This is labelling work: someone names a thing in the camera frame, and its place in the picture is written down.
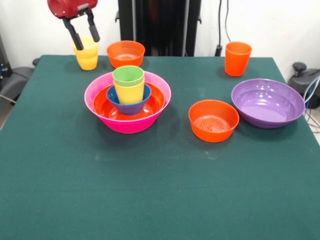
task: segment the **plastic cup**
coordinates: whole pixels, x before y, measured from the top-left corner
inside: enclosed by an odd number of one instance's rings
[[[144,98],[144,84],[142,81],[135,86],[120,86],[114,83],[120,104],[137,104]]]
[[[228,43],[225,48],[225,73],[232,77],[243,75],[251,52],[251,46],[244,42],[233,41]]]
[[[77,50],[75,43],[72,48],[76,56],[76,60],[83,70],[89,71],[97,67],[98,64],[98,48],[99,45],[92,37],[81,37],[83,50]]]
[[[122,87],[133,87],[145,80],[145,72],[138,66],[122,66],[112,73],[113,82]]]

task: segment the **stacked cups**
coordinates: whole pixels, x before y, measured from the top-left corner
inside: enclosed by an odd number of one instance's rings
[[[118,67],[112,73],[120,104],[137,104],[143,100],[145,72],[138,66]]]

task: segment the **black cable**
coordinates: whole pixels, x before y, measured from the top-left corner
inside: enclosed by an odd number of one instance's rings
[[[225,26],[225,33],[226,33],[226,36],[228,37],[229,39],[229,43],[231,42],[230,40],[230,37],[229,37],[229,34],[228,34],[228,30],[227,30],[227,19],[228,19],[228,13],[229,13],[229,0],[226,0],[226,14],[225,14],[225,23],[224,23],[224,26]]]
[[[221,15],[221,4],[222,4],[222,0],[220,0],[220,4],[219,4],[219,46],[221,45],[221,22],[220,22],[220,15]]]
[[[28,77],[26,77],[26,76],[24,76],[24,75],[22,75],[22,74],[20,74],[20,73],[18,73],[18,72],[13,71],[12,73],[15,74],[15,75],[19,75],[20,77],[23,77],[23,78],[29,80]]]

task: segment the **stacked bowls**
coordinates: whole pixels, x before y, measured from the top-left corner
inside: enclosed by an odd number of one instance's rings
[[[84,93],[85,105],[104,124],[115,132],[135,134],[146,130],[156,121],[158,116],[169,104],[171,89],[167,82],[161,77],[147,71],[143,73],[144,84],[147,85],[147,88],[150,88],[151,95],[138,114],[123,114],[112,104],[110,99],[108,99],[107,95],[110,93],[109,90],[112,88],[117,89],[115,79],[113,78],[114,72],[104,74],[89,84]]]

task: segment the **red bowl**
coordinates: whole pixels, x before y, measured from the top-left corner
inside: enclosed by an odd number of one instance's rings
[[[94,111],[105,118],[119,121],[132,121],[143,119],[148,116],[151,116],[154,113],[157,113],[164,107],[166,103],[165,94],[161,91],[160,88],[158,88],[154,84],[149,82],[146,82],[145,84],[147,84],[151,88],[151,96],[149,100],[146,102],[142,111],[138,114],[124,115],[123,113],[119,112],[117,108],[108,100],[107,92],[109,88],[113,86],[113,84],[105,87],[95,96],[93,100]]]

